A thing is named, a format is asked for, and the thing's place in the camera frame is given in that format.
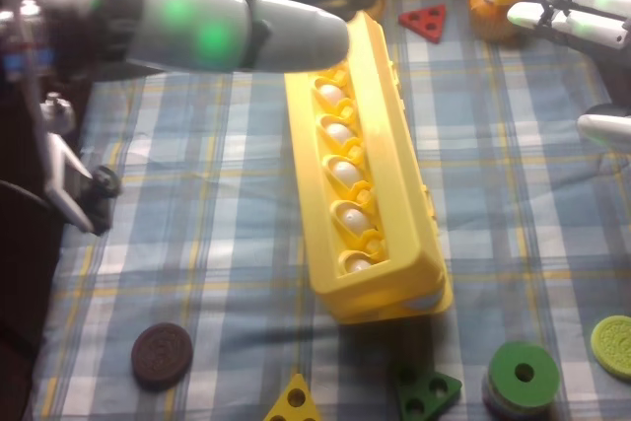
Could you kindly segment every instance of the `plaid tablecloth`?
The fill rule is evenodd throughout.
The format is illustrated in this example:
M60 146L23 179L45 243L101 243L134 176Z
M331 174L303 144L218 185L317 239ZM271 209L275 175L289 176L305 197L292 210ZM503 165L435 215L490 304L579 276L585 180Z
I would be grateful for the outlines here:
M447 5L434 45L396 23ZM68 228L33 411L45 420L262 420L302 373L324 421L397 420L393 356L464 382L442 419L490 419L480 382L506 340L563 372L556 420L629 420L631 387L590 334L631 313L628 157L575 120L607 100L581 54L472 37L464 0L394 0L384 21L452 272L443 316L338 326L312 294L283 77L171 74L96 87L84 160L124 176L113 229ZM189 375L160 394L130 373L149 325L184 326Z

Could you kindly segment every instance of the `green round disc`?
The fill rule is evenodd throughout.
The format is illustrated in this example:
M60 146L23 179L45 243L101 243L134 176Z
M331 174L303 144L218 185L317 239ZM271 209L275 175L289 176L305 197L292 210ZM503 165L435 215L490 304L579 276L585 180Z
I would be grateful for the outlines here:
M611 316L592 332L592 350L608 372L631 379L631 317Z
M556 363L543 347L507 342L491 360L489 381L506 401L529 410L553 401L561 377Z

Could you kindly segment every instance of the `robotic hand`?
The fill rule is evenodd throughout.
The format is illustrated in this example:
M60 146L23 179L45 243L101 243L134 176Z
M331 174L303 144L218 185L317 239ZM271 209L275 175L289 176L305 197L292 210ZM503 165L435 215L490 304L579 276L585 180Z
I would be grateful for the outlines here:
M128 77L325 69L348 51L344 20L374 1L2 0L0 82L22 86L48 199L70 223L100 235L111 226L120 180L105 167L91 174L73 154L61 138L72 107L56 93L40 103L40 78L72 81L95 66L129 64L136 67Z
M520 2L509 20L532 35L583 51L596 60L631 66L631 0ZM615 151L631 153L631 106L596 105L581 115L579 130Z

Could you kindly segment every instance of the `red triangle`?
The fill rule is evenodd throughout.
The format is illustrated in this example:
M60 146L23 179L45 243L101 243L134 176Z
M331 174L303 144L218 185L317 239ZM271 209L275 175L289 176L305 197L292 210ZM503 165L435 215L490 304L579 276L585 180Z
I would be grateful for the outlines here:
M443 35L446 14L445 4L441 4L405 12L398 16L398 22L431 42L438 43Z

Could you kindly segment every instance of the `egg carton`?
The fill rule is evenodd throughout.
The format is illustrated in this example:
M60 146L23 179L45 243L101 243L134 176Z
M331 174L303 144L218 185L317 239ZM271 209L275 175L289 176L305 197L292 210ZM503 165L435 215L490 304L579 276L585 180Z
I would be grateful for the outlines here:
M341 323L452 302L381 26L360 12L336 67L285 75L311 285Z

